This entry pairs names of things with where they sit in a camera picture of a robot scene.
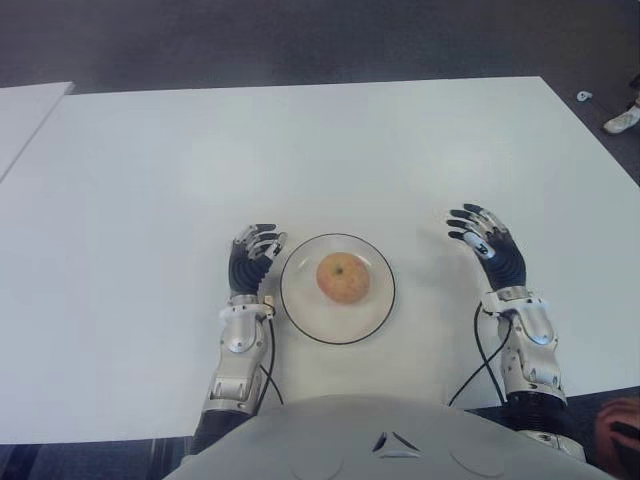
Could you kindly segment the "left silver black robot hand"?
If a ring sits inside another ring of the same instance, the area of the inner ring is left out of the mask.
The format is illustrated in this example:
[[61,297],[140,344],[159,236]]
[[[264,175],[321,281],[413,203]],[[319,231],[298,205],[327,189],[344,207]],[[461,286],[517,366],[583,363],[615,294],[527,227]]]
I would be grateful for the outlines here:
[[287,234],[278,231],[276,224],[266,223],[251,224],[233,239],[228,262],[232,297],[258,294],[286,239]]

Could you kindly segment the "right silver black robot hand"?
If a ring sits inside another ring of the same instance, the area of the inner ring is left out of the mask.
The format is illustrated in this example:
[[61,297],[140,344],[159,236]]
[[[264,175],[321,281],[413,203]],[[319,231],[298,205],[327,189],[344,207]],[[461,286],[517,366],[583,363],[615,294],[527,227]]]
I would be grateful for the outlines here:
[[507,226],[491,211],[465,203],[449,211],[448,236],[466,244],[476,255],[491,288],[525,287],[524,257]]

